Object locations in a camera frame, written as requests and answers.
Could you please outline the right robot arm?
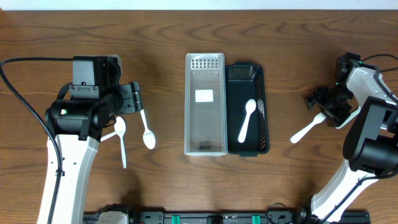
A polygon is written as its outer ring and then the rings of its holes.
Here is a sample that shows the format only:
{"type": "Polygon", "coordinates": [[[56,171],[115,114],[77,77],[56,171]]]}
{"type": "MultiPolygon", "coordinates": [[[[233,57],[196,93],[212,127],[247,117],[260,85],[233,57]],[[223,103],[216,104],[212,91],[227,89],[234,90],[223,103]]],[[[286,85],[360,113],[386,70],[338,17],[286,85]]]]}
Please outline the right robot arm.
{"type": "MultiPolygon", "coordinates": [[[[216,69],[215,54],[188,54],[185,77],[184,151],[188,156],[269,152],[263,69],[237,62],[216,69]]],[[[335,87],[320,87],[307,99],[320,107],[313,124],[326,119],[340,129],[351,123],[343,162],[291,223],[336,223],[369,185],[397,174],[397,97],[382,71],[357,54],[336,61],[335,87]]]]}

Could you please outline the white plastic fork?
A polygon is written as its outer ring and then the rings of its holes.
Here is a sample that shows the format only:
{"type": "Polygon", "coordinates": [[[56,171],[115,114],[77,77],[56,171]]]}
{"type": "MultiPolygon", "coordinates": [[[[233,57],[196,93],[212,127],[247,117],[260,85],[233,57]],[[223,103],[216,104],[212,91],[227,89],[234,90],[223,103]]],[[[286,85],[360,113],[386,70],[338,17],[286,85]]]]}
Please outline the white plastic fork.
{"type": "Polygon", "coordinates": [[[290,142],[293,144],[299,142],[315,125],[322,123],[325,119],[326,116],[323,113],[317,114],[311,123],[290,138],[290,142]]]}

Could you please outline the mint green plastic fork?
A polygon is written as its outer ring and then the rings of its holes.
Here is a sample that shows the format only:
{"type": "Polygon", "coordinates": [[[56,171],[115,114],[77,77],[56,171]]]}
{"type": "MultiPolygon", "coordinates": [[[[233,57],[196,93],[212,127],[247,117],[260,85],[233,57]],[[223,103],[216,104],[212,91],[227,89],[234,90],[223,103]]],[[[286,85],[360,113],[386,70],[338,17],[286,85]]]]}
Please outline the mint green plastic fork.
{"type": "Polygon", "coordinates": [[[338,127],[336,127],[337,129],[341,129],[342,127],[344,127],[346,124],[348,124],[352,119],[354,119],[359,112],[361,111],[361,107],[359,106],[357,110],[353,111],[352,113],[350,113],[350,115],[348,116],[348,118],[338,127]]]}

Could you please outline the white spoon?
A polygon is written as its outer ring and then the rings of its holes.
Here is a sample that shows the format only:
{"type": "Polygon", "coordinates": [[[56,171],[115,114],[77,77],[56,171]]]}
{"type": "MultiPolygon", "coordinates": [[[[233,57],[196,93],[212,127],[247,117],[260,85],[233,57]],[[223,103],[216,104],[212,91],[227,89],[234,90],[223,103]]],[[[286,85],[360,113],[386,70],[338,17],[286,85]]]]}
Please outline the white spoon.
{"type": "Polygon", "coordinates": [[[147,119],[144,109],[140,110],[142,122],[144,125],[143,141],[148,149],[154,149],[156,145],[155,134],[148,128],[147,119]]]}
{"type": "Polygon", "coordinates": [[[241,126],[241,130],[238,135],[239,143],[244,143],[246,140],[250,116],[255,110],[256,110],[256,101],[254,99],[248,100],[245,105],[246,115],[245,115],[243,125],[241,126]]]}
{"type": "Polygon", "coordinates": [[[107,139],[109,139],[109,138],[111,138],[111,137],[113,137],[113,136],[115,136],[115,135],[117,135],[117,132],[114,131],[114,132],[109,133],[109,134],[107,134],[107,135],[105,135],[105,136],[102,136],[101,139],[100,139],[100,141],[103,142],[103,141],[105,141],[105,140],[107,140],[107,139]]]}
{"type": "Polygon", "coordinates": [[[116,123],[114,124],[114,131],[120,138],[120,144],[121,144],[121,159],[122,159],[122,164],[123,168],[127,168],[127,156],[126,156],[126,150],[125,150],[125,143],[124,143],[124,134],[126,133],[126,122],[123,117],[119,116],[116,118],[116,123]]]}

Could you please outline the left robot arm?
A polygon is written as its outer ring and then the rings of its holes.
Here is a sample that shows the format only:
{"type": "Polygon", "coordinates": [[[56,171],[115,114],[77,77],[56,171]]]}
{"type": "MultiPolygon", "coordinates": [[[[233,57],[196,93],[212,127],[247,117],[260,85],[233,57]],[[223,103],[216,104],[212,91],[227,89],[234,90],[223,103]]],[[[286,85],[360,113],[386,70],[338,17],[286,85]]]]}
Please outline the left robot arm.
{"type": "Polygon", "coordinates": [[[64,85],[46,110],[45,120],[60,150],[62,174],[56,203],[51,205],[58,159],[47,142],[48,165],[39,223],[82,223],[90,170],[102,131],[117,115],[143,109],[138,82],[119,83],[118,55],[75,56],[73,81],[64,85]]]}

